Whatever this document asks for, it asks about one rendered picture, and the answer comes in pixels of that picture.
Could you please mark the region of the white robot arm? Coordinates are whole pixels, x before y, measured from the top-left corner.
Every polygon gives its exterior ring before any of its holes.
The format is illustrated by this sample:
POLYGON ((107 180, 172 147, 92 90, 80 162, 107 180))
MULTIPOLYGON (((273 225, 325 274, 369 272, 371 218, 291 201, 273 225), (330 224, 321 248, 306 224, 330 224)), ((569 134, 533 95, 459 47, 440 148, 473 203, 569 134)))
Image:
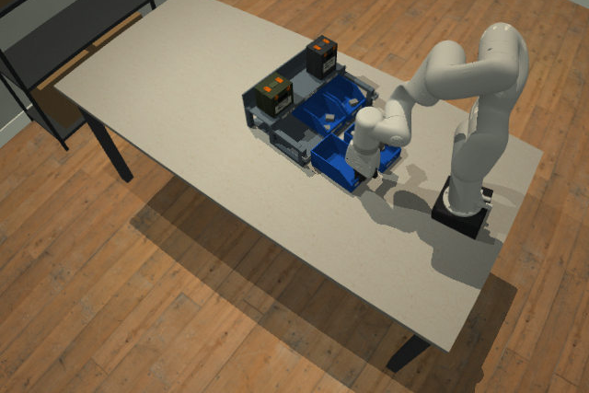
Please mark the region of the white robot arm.
POLYGON ((455 131, 450 184, 443 203, 447 211, 461 217, 477 214, 481 208, 491 211, 493 204, 484 202, 491 198, 482 194, 483 178, 507 146, 510 114, 524 90, 528 72, 525 41, 507 23, 492 24, 484 31, 477 62, 466 64, 465 52, 458 43, 441 41, 412 79, 394 89, 384 116, 374 107, 357 112, 351 132, 353 149, 370 156, 385 145, 407 146, 415 103, 431 107, 440 99, 477 97, 469 119, 462 121, 455 131))

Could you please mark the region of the blue bin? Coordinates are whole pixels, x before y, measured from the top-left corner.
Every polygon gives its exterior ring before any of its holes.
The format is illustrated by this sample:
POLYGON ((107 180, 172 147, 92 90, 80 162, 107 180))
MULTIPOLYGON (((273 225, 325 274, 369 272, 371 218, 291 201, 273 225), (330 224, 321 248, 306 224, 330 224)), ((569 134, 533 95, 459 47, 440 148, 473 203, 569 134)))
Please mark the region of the blue bin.
POLYGON ((347 116, 347 121, 353 118, 360 109, 365 107, 366 104, 366 98, 358 86, 341 75, 335 76, 319 91, 339 104, 342 111, 347 116), (349 100, 354 98, 357 98, 359 103, 358 105, 351 107, 349 100))
POLYGON ((348 146, 330 133, 311 150, 311 165, 352 193, 361 183, 359 177, 354 179, 353 168, 345 161, 348 146))
MULTIPOLYGON (((343 141, 350 143, 353 137, 350 135, 354 131, 354 124, 344 132, 343 141)), ((401 147, 385 145, 384 151, 380 151, 380 166, 379 170, 384 173, 385 170, 400 156, 401 147)))
POLYGON ((337 132, 347 119, 338 103, 320 91, 293 110, 292 115, 325 138, 337 132), (326 113, 335 114, 334 121, 325 121, 326 113), (330 125, 330 129, 327 131, 323 125, 330 125))

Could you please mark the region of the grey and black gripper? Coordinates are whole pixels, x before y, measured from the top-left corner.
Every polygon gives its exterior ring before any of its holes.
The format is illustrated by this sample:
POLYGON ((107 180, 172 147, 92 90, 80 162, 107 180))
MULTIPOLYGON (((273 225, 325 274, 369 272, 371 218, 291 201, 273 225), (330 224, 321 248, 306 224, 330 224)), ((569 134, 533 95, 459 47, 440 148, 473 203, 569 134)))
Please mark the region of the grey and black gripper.
POLYGON ((351 140, 347 148, 345 161, 353 168, 354 179, 359 177, 359 183, 365 181, 366 178, 376 179, 378 176, 377 171, 380 166, 380 149, 378 148, 373 155, 363 156, 353 149, 351 140))

